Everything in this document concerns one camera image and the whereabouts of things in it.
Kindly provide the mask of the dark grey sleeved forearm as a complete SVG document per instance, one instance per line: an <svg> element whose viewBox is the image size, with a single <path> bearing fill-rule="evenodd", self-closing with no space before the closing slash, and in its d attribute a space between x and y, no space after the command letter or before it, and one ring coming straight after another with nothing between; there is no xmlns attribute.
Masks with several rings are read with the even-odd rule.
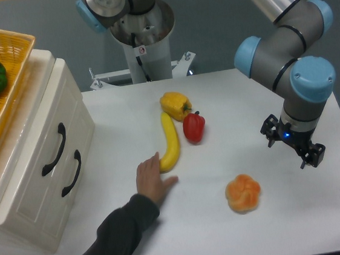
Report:
<svg viewBox="0 0 340 255"><path fill-rule="evenodd" d="M133 195L126 205L111 212L100 224L95 242L83 255L132 255L142 233L159 214L159 207L151 199Z"/></svg>

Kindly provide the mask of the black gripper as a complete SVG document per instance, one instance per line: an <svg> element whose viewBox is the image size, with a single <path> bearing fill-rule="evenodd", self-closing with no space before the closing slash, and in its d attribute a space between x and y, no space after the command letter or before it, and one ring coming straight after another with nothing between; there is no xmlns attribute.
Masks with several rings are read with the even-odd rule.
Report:
<svg viewBox="0 0 340 255"><path fill-rule="evenodd" d="M294 148L298 156L302 158L300 169L304 169L306 165L317 168L324 158L325 145L312 143L311 138L315 129L300 132L291 127L291 123L284 124L271 114L263 122L260 133L265 135L269 148L276 141L282 141Z"/></svg>

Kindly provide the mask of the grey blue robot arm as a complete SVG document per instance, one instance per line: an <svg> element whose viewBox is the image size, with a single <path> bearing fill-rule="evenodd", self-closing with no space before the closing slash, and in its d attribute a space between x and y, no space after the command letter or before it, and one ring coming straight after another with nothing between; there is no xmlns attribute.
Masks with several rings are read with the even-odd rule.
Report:
<svg viewBox="0 0 340 255"><path fill-rule="evenodd" d="M269 144L284 142L317 167L325 146L311 138L335 83L332 64L306 50L331 27L333 12L322 0L252 0L272 21L268 39L251 36L237 48L234 66L242 74L282 97L279 117L268 116L261 133ZM81 18L95 32L110 31L124 49L135 83L170 79L169 35L172 9L161 0L77 0Z"/></svg>

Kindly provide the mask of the person's bare hand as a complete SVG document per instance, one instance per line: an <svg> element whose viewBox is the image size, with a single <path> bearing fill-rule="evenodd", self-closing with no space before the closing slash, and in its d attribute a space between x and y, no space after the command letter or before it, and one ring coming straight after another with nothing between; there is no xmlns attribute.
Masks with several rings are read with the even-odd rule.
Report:
<svg viewBox="0 0 340 255"><path fill-rule="evenodd" d="M139 164L136 170L137 193L147 197L156 205L166 197L168 191L178 182L178 176L163 180L160 177L159 153Z"/></svg>

